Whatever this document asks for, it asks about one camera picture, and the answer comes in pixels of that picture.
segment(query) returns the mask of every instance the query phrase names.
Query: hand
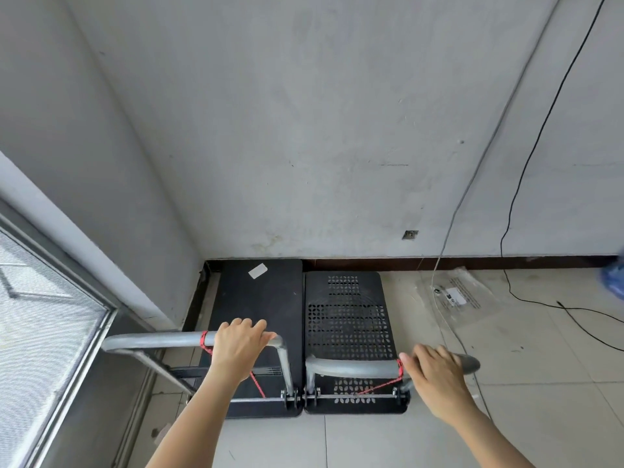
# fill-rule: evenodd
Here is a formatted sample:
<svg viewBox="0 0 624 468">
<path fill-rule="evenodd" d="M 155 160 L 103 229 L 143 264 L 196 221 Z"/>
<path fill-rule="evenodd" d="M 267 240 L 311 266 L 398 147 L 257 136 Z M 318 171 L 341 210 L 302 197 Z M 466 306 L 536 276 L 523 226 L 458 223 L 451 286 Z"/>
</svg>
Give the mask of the hand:
<svg viewBox="0 0 624 468">
<path fill-rule="evenodd" d="M 444 346 L 433 349 L 418 344 L 412 356 L 401 353 L 399 357 L 434 416 L 455 426 L 466 414 L 479 410 L 466 387 L 459 357 Z"/>
<path fill-rule="evenodd" d="M 223 322 L 214 336 L 210 371 L 231 375 L 237 384 L 249 377 L 262 349 L 277 336 L 265 332 L 266 324 L 266 320 L 258 320 L 252 327 L 248 318 L 236 318 L 231 324 Z"/>
</svg>

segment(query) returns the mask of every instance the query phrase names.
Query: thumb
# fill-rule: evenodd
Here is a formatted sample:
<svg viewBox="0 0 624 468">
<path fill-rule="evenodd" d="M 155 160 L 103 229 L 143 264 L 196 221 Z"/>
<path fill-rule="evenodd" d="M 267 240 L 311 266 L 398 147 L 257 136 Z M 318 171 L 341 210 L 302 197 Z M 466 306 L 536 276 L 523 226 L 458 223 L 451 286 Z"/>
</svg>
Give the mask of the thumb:
<svg viewBox="0 0 624 468">
<path fill-rule="evenodd" d="M 421 365 L 413 357 L 407 353 L 400 353 L 399 359 L 403 363 L 405 371 L 412 377 L 416 387 L 427 382 L 427 378 L 424 376 L 423 370 L 421 370 Z"/>
<path fill-rule="evenodd" d="M 275 337 L 277 337 L 276 332 L 263 332 L 260 337 L 260 347 L 264 348 Z"/>
</svg>

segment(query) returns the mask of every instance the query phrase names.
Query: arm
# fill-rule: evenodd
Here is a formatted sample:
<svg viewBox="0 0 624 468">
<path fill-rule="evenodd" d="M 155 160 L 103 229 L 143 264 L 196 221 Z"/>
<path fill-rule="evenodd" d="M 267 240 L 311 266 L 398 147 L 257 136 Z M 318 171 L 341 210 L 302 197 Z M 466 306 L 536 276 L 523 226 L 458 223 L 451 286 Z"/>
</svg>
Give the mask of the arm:
<svg viewBox="0 0 624 468">
<path fill-rule="evenodd" d="M 482 468 L 535 468 L 479 410 L 457 356 L 420 344 L 413 356 L 399 356 L 427 407 L 455 428 Z"/>
<path fill-rule="evenodd" d="M 212 363 L 197 393 L 160 442 L 146 468 L 211 467 L 225 414 L 239 383 L 249 376 L 258 355 L 275 333 L 266 321 L 221 324 Z"/>
</svg>

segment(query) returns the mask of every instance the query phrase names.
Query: red string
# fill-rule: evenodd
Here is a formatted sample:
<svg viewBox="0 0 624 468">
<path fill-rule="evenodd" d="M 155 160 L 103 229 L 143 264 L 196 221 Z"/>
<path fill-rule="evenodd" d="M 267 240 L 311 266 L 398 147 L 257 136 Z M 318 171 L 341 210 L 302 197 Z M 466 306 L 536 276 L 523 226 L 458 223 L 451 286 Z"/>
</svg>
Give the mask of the red string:
<svg viewBox="0 0 624 468">
<path fill-rule="evenodd" d="M 202 334 L 201 334 L 201 338 L 199 338 L 199 346 L 201 347 L 201 349 L 203 349 L 206 353 L 208 353 L 209 355 L 212 356 L 212 348 L 209 348 L 206 346 L 206 335 L 208 334 L 208 331 L 205 330 Z M 258 382 L 258 379 L 256 379 L 256 377 L 254 376 L 254 372 L 250 371 L 249 372 L 249 376 L 252 377 L 254 383 L 256 384 L 256 387 L 258 388 L 258 390 L 260 391 L 260 395 L 266 399 L 266 395 L 265 392 L 262 390 L 262 388 L 260 387 L 260 383 Z"/>
<path fill-rule="evenodd" d="M 392 381 L 388 381 L 387 383 L 384 383 L 384 384 L 376 385 L 375 387 L 371 387 L 370 389 L 366 389 L 365 391 L 360 391 L 358 394 L 370 393 L 371 391 L 374 391 L 375 389 L 379 389 L 380 387 L 384 387 L 386 385 L 398 383 L 400 380 L 402 380 L 403 379 L 403 363 L 401 362 L 400 359 L 396 360 L 396 362 L 399 364 L 399 377 L 398 378 L 393 379 Z"/>
</svg>

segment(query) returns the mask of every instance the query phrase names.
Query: wall socket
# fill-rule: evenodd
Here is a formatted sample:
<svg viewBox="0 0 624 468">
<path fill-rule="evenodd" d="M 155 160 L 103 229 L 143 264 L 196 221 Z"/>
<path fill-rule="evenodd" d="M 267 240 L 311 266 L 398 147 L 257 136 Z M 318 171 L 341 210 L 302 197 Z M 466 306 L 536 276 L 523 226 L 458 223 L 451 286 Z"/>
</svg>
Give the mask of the wall socket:
<svg viewBox="0 0 624 468">
<path fill-rule="evenodd" d="M 417 229 L 407 229 L 405 230 L 405 233 L 403 233 L 403 238 L 401 238 L 402 240 L 413 240 L 414 238 L 416 238 L 416 236 L 418 235 L 418 230 Z"/>
</svg>

